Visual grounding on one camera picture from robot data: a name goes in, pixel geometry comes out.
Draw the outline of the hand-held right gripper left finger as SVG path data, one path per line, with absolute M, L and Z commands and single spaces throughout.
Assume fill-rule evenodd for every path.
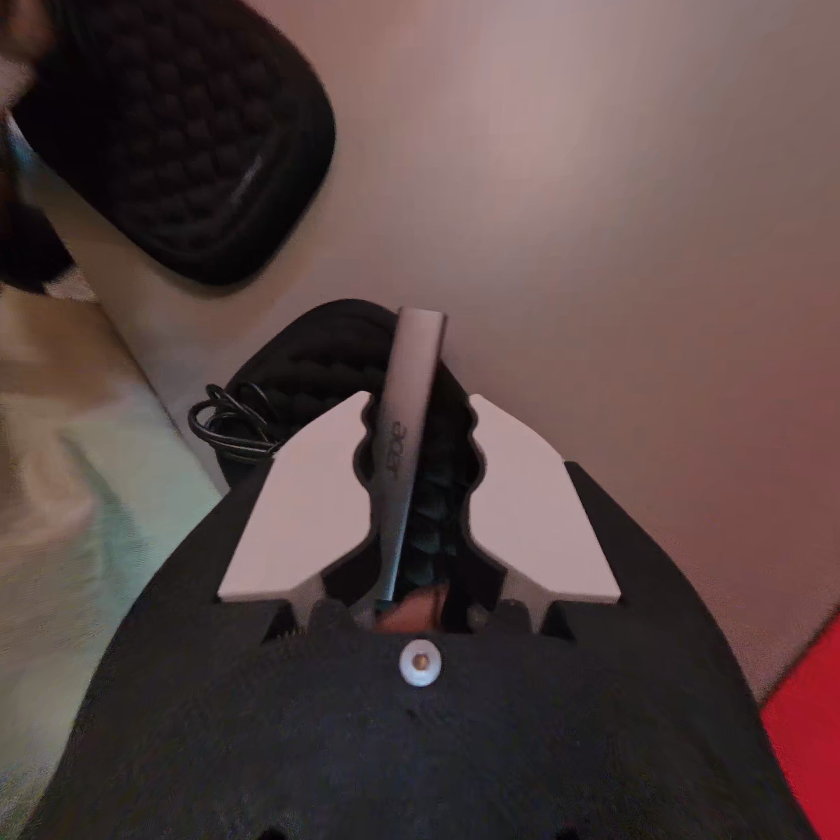
M 377 565 L 371 497 L 356 464 L 369 436 L 371 394 L 357 392 L 283 445 L 248 517 L 217 597 L 223 603 L 286 602 L 299 626 L 323 599 L 369 624 Z

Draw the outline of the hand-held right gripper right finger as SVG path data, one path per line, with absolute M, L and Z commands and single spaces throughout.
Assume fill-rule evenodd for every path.
M 614 606 L 622 592 L 563 457 L 484 396 L 468 398 L 478 476 L 463 512 L 465 588 L 491 611 L 519 602 L 540 629 L 558 602 Z

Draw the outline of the black padded case half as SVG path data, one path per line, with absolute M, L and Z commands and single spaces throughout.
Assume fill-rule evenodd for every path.
M 258 275 L 333 157 L 306 57 L 244 2 L 45 5 L 56 40 L 13 108 L 32 150 L 163 267 L 209 287 Z
M 226 393 L 267 421 L 286 441 L 352 394 L 378 402 L 390 359 L 396 315 L 374 303 L 332 301 L 285 327 L 233 376 Z M 467 394 L 444 363 L 437 368 L 423 448 L 406 525 L 395 594 L 418 588 L 419 575 L 445 583 L 459 556 L 460 514 L 478 474 L 469 446 Z

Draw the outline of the person's beige clothing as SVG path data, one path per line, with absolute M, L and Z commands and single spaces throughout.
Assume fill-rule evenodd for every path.
M 219 493 L 100 307 L 1 300 L 1 831 L 16 838 L 89 681 Z

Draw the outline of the red plastic bin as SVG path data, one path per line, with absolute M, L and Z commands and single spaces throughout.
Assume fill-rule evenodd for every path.
M 761 718 L 784 777 L 817 835 L 838 839 L 838 612 L 770 693 Z

